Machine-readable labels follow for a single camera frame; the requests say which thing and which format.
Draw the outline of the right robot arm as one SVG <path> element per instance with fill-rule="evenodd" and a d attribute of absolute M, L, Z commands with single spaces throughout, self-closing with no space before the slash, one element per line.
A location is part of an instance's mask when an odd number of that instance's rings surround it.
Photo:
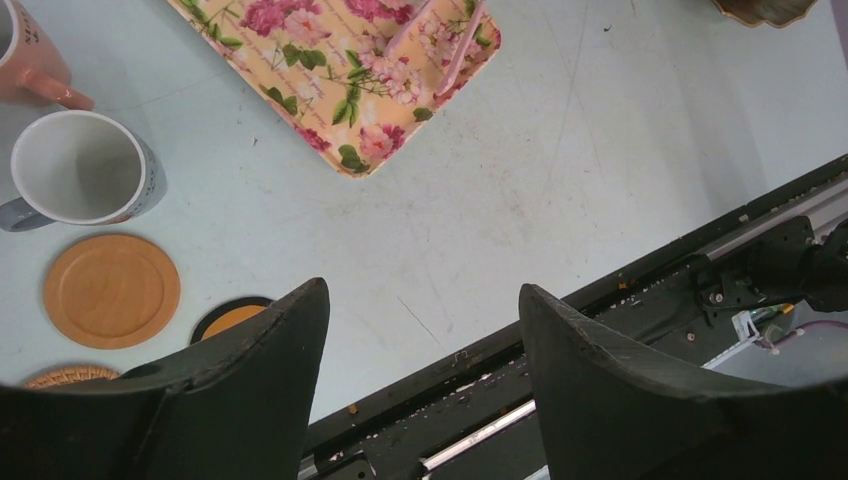
<path fill-rule="evenodd" d="M 710 318 L 802 301 L 818 312 L 843 312 L 847 222 L 815 241 L 811 221 L 795 217 L 717 260 L 695 281 Z"/>

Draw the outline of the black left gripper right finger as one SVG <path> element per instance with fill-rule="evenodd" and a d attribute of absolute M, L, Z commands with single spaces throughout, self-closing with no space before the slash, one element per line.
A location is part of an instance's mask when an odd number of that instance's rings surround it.
<path fill-rule="evenodd" d="M 843 479 L 847 383 L 802 388 L 704 369 L 534 284 L 519 322 L 554 479 Z"/>

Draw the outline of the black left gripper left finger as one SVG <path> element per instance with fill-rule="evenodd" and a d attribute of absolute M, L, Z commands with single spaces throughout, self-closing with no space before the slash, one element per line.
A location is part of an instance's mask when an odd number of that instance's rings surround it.
<path fill-rule="evenodd" d="M 330 316 L 313 278 L 113 380 L 1 390 L 5 479 L 294 479 Z"/>

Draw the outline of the three tier black cake stand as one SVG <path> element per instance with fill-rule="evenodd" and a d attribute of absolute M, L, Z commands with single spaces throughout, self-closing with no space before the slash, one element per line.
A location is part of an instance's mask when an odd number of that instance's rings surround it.
<path fill-rule="evenodd" d="M 723 16 L 747 27 L 767 24 L 780 29 L 803 19 L 817 0 L 712 0 L 711 3 Z"/>

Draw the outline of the floral rectangular tray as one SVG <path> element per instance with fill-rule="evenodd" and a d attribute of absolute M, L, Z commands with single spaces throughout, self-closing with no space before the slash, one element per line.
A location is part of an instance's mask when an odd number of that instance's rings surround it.
<path fill-rule="evenodd" d="M 485 10 L 459 76 L 435 90 L 476 1 L 177 1 L 174 10 L 338 173 L 381 168 L 496 55 L 502 37 Z"/>

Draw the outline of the pink handled metal tongs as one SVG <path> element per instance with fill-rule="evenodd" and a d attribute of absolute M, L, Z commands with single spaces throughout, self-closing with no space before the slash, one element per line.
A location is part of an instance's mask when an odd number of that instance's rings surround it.
<path fill-rule="evenodd" d="M 393 51 L 403 41 L 407 33 L 416 25 L 416 23 L 422 17 L 425 17 L 429 14 L 429 11 L 433 8 L 433 6 L 434 2 L 432 0 L 425 1 L 421 5 L 421 7 L 412 15 L 412 17 L 401 26 L 398 32 L 387 43 L 386 49 L 384 50 L 384 54 L 386 56 L 392 55 Z M 440 84 L 435 90 L 435 94 L 437 96 L 445 95 L 455 84 L 463 64 L 464 56 L 468 47 L 474 40 L 475 31 L 482 20 L 483 14 L 486 10 L 486 6 L 486 1 L 476 1 L 474 3 L 473 12 L 469 19 L 468 26 L 466 27 L 462 38 L 458 42 L 458 45 L 444 77 L 442 78 Z"/>

